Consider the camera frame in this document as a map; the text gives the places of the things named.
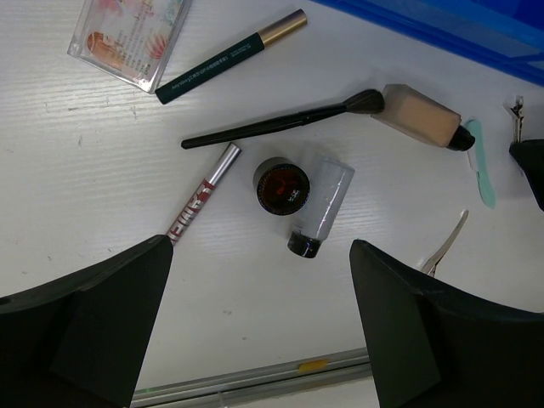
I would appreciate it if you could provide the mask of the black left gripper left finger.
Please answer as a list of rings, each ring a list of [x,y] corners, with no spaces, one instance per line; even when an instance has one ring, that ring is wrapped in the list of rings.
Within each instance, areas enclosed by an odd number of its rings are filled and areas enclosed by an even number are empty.
[[[155,235],[1,299],[3,407],[128,407],[173,246]]]

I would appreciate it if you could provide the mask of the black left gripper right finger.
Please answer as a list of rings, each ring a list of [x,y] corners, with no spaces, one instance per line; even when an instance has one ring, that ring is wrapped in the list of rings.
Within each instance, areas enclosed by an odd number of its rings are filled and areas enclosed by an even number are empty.
[[[367,241],[349,261],[380,406],[542,406],[542,314],[459,290]]]

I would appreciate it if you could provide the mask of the silver duckbill hair clip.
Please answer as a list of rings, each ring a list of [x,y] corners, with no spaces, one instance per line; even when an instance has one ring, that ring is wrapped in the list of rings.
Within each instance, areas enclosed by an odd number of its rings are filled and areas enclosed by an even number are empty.
[[[445,256],[445,254],[450,250],[451,246],[455,242],[456,238],[460,234],[464,224],[468,219],[469,211],[464,210],[461,214],[461,217],[456,224],[456,227],[452,230],[448,238],[441,245],[441,247],[427,260],[427,262],[422,266],[421,272],[425,275],[435,277],[436,269],[439,262]]]

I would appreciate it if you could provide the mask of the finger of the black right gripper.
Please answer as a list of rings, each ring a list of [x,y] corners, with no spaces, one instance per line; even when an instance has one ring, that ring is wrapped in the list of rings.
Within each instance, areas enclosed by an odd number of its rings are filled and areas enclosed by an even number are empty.
[[[544,141],[528,139],[512,143],[511,157],[517,162],[528,180],[538,207],[544,210]]]

